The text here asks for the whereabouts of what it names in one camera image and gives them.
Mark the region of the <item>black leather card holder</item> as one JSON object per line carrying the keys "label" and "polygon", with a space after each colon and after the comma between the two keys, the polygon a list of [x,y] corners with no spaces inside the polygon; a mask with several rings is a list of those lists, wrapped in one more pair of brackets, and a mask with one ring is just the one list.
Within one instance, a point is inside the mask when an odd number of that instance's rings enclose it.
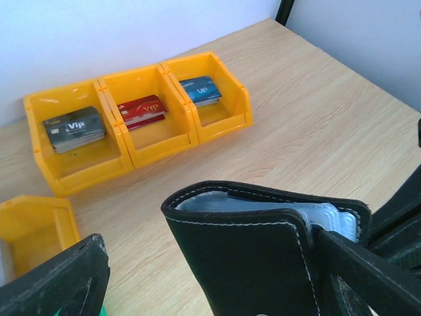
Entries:
{"label": "black leather card holder", "polygon": [[366,245],[371,212],[353,199],[211,180],[161,210],[214,315],[369,315],[342,280],[324,274],[316,230]]}

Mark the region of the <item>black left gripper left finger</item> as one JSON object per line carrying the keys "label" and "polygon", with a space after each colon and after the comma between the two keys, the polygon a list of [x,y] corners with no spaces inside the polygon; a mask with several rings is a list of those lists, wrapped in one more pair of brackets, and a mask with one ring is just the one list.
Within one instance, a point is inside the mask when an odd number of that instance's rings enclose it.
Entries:
{"label": "black left gripper left finger", "polygon": [[1,287],[2,315],[99,315],[111,269],[92,234]]}

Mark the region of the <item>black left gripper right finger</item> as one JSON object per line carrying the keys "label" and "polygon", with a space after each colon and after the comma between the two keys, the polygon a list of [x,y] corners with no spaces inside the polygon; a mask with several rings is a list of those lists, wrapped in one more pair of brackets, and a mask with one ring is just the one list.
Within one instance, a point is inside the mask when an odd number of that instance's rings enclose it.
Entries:
{"label": "black left gripper right finger", "polygon": [[420,279],[337,232],[321,230],[317,251],[378,315],[419,315]]}

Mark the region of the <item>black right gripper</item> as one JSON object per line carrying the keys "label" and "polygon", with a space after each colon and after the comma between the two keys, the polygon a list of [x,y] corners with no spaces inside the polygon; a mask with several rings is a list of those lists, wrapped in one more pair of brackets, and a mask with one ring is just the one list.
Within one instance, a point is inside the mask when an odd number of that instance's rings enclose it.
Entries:
{"label": "black right gripper", "polygon": [[420,167],[373,214],[368,249],[412,273],[420,272]]}

